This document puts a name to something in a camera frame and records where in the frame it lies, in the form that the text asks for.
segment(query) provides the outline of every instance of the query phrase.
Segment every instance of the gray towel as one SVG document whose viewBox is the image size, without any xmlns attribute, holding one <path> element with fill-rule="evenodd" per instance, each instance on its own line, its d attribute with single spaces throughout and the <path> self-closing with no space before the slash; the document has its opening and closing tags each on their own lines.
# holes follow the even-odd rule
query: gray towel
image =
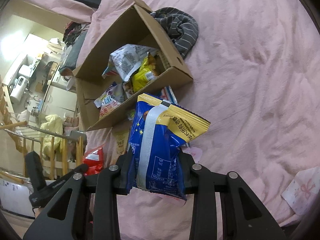
<svg viewBox="0 0 320 240">
<path fill-rule="evenodd" d="M 191 15 L 172 7 L 161 8 L 150 15 L 160 23 L 180 55 L 185 58 L 198 38 L 196 20 Z"/>
<path fill-rule="evenodd" d="M 84 39 L 85 39 L 85 36 L 87 35 L 87 32 L 88 32 L 87 30 L 82 32 L 76 38 L 75 43 L 73 44 L 69 55 L 67 56 L 61 68 L 59 69 L 61 76 L 70 76 L 71 71 L 73 71 L 76 68 L 76 63 L 79 57 L 79 53 L 84 43 Z"/>
</svg>

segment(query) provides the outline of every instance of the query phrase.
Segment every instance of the bow print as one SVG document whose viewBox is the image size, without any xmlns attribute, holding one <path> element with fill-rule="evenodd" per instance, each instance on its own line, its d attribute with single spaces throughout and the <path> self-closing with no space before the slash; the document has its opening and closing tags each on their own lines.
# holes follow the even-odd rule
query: bow print
<svg viewBox="0 0 320 240">
<path fill-rule="evenodd" d="M 315 184 L 313 184 L 313 185 L 310 187 L 310 185 L 309 185 L 310 182 L 311 182 L 311 179 L 308 180 L 307 185 L 303 184 L 303 185 L 300 187 L 301 191 L 305 193 L 306 200 L 308 200 L 308 199 L 310 198 L 310 196 L 311 196 L 310 190 L 312 190 L 314 187 L 316 187 Z"/>
</svg>

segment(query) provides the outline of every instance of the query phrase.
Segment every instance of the blue snack bag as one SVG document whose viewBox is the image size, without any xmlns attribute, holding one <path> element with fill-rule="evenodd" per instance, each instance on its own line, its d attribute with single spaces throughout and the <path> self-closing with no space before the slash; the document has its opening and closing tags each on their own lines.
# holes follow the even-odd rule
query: blue snack bag
<svg viewBox="0 0 320 240">
<path fill-rule="evenodd" d="M 179 147 L 206 132 L 209 125 L 169 101 L 139 95 L 128 142 L 133 152 L 130 170 L 135 172 L 128 190 L 133 186 L 185 199 Z"/>
</svg>

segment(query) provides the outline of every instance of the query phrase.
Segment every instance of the yellow bag label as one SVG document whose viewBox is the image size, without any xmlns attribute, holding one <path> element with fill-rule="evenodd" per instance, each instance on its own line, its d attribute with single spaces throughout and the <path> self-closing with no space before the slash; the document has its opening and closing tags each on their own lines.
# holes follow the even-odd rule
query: yellow bag label
<svg viewBox="0 0 320 240">
<path fill-rule="evenodd" d="M 148 94 L 139 95 L 138 101 L 144 101 L 152 106 L 158 106 L 162 102 Z M 210 126 L 210 122 L 204 118 L 172 104 L 162 112 L 156 124 L 166 125 L 172 133 L 186 142 L 205 133 Z"/>
</svg>

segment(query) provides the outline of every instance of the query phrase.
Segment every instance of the striped gray cloth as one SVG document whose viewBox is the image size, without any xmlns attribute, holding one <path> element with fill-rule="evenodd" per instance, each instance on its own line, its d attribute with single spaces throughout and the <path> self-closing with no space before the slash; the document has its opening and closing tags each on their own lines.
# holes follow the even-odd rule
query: striped gray cloth
<svg viewBox="0 0 320 240">
<path fill-rule="evenodd" d="M 180 55 L 185 58 L 198 38 L 196 20 L 191 15 L 172 7 L 161 8 L 150 15 L 160 23 Z"/>
</svg>

